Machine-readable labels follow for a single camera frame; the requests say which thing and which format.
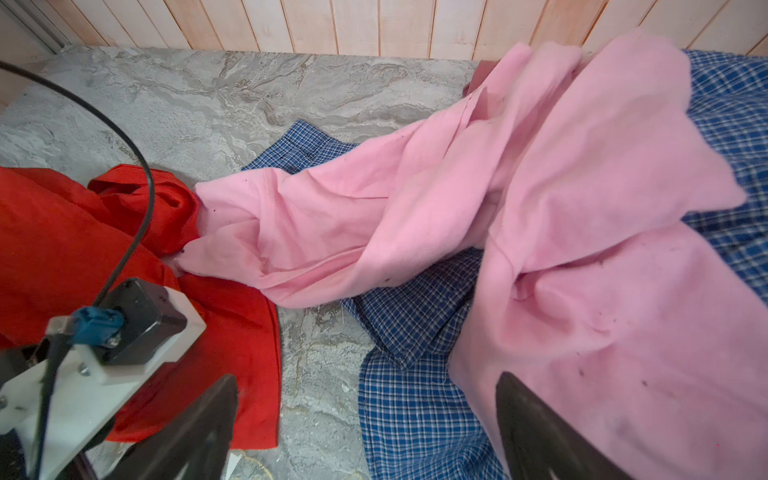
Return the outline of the pink cloth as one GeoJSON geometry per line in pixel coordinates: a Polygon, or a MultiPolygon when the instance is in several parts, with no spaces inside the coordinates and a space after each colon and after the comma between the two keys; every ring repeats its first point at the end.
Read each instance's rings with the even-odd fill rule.
{"type": "Polygon", "coordinates": [[[688,54],[637,30],[592,57],[519,44],[392,134],[350,146],[296,123],[197,184],[178,266],[299,309],[479,249],[447,373],[502,479],[504,372],[633,478],[763,479],[767,293],[685,222],[748,198],[689,117],[688,54]]]}

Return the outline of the red cloth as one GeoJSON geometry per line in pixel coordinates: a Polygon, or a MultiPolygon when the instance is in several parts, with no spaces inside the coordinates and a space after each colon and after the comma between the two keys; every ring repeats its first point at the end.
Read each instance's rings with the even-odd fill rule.
{"type": "Polygon", "coordinates": [[[258,290],[176,274],[166,258],[198,236],[199,202],[174,174],[120,165],[81,185],[50,169],[1,172],[1,345],[39,342],[50,318],[93,302],[143,218],[152,219],[123,270],[184,293],[206,329],[183,358],[161,367],[117,413],[109,438],[157,433],[223,375],[235,376],[232,447],[278,444],[281,352],[278,313],[258,290]]]}

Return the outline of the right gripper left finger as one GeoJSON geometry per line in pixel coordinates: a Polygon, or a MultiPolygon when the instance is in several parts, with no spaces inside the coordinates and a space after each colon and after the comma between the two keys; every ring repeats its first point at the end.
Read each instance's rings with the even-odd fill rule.
{"type": "Polygon", "coordinates": [[[110,479],[220,479],[238,408],[236,378],[224,375],[160,432],[135,444],[110,479]]]}

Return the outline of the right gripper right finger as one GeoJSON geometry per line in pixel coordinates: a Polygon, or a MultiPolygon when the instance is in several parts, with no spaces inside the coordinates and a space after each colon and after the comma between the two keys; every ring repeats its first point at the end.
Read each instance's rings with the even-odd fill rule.
{"type": "Polygon", "coordinates": [[[629,477],[513,374],[501,374],[495,398],[497,422],[511,478],[629,477]]]}

